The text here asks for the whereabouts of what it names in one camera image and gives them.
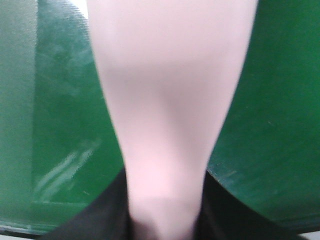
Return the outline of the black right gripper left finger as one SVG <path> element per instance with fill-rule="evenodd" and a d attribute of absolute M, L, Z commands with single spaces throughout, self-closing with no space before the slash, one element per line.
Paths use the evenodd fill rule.
<path fill-rule="evenodd" d="M 38 239 L 132 240 L 125 170 L 80 213 Z"/>

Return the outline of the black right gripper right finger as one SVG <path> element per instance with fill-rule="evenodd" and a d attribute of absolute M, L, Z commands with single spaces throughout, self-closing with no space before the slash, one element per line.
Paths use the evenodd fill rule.
<path fill-rule="evenodd" d="M 195 240 L 303 240 L 250 209 L 205 173 Z"/>

